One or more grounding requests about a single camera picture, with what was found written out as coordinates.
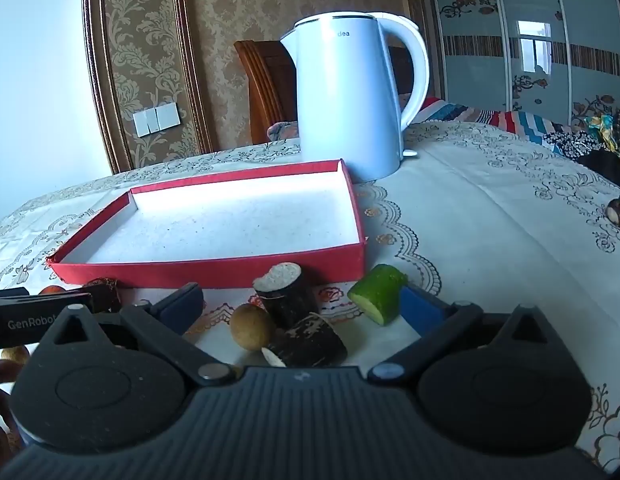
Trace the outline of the person left hand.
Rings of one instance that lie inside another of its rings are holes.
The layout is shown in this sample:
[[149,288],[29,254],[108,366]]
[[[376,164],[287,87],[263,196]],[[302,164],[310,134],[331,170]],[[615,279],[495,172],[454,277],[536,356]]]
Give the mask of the person left hand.
[[[0,360],[0,385],[16,382],[21,370],[22,364]],[[0,388],[0,419],[3,420],[0,426],[0,469],[22,449],[22,438],[8,405],[9,400],[10,396]]]

